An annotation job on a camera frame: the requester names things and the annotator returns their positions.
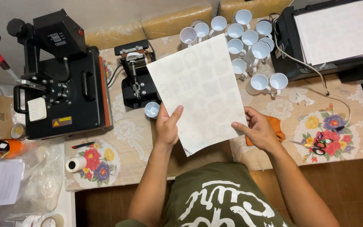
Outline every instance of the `olive green t-shirt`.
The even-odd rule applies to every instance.
[[[176,177],[165,227],[295,227],[269,205],[241,163],[216,162]],[[146,227],[128,219],[116,227]]]

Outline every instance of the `person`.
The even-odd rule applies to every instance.
[[[157,141],[129,207],[127,220],[116,227],[154,227],[160,223],[166,177],[172,147],[178,141],[176,126],[183,112],[171,116],[163,103],[156,121]],[[233,122],[270,158],[283,199],[292,219],[284,219],[273,207],[241,163],[211,163],[176,177],[166,205],[165,227],[338,227],[338,221],[307,182],[285,148],[277,140],[266,117],[245,107],[247,125]]]

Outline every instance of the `knob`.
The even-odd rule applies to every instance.
[[[25,22],[21,19],[14,18],[8,22],[7,31],[13,37],[20,37],[27,32]]]

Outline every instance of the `tape roll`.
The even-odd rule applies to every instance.
[[[45,218],[42,221],[40,227],[63,227],[64,218],[61,214],[54,214],[50,217]]]
[[[80,171],[81,169],[85,168],[85,166],[86,158],[83,156],[70,158],[65,163],[65,169],[70,173]]]

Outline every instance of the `wooden floor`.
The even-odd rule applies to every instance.
[[[341,227],[363,227],[363,160],[315,164],[300,169]],[[274,208],[289,218],[274,171],[250,171],[250,174]],[[75,193],[77,227],[114,227],[127,219],[136,188],[137,185],[126,185]],[[317,215],[317,210],[309,210],[309,215]]]

